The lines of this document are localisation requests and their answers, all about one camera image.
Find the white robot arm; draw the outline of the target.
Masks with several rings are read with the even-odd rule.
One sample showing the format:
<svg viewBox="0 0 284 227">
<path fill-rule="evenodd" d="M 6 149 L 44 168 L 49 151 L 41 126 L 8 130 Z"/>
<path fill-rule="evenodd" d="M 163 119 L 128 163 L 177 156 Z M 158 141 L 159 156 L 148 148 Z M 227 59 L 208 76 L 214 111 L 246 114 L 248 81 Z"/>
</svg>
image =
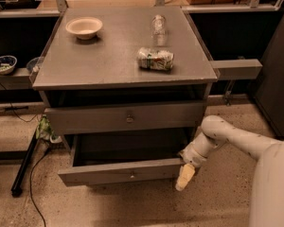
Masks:
<svg viewBox="0 0 284 227">
<path fill-rule="evenodd" d="M 185 164 L 175 188 L 184 190 L 209 153 L 226 143 L 257 161 L 249 227 L 284 227 L 284 141 L 241 130 L 219 116 L 205 117 L 199 135 L 180 151 Z"/>
</svg>

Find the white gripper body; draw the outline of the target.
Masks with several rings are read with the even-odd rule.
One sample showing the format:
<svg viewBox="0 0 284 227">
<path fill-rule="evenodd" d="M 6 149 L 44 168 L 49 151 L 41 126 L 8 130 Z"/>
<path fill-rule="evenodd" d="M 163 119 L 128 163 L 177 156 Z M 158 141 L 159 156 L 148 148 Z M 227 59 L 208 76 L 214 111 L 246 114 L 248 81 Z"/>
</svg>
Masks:
<svg viewBox="0 0 284 227">
<path fill-rule="evenodd" d="M 224 145 L 222 140 L 212 139 L 204 133 L 199 133 L 184 149 L 183 161 L 195 167 L 201 167 L 209 154 Z"/>
</svg>

